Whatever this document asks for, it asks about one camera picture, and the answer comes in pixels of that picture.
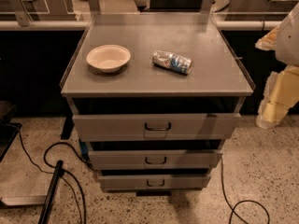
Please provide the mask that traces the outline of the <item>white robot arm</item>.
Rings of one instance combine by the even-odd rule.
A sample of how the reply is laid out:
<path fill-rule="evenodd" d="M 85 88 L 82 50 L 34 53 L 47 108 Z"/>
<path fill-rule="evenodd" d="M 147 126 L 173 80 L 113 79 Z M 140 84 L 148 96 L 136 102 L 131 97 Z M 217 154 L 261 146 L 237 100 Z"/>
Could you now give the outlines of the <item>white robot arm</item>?
<path fill-rule="evenodd" d="M 276 59 L 286 64 L 283 71 L 272 72 L 266 81 L 256 124 L 270 129 L 280 124 L 299 102 L 299 4 L 281 24 L 260 38 L 255 47 L 273 50 Z"/>

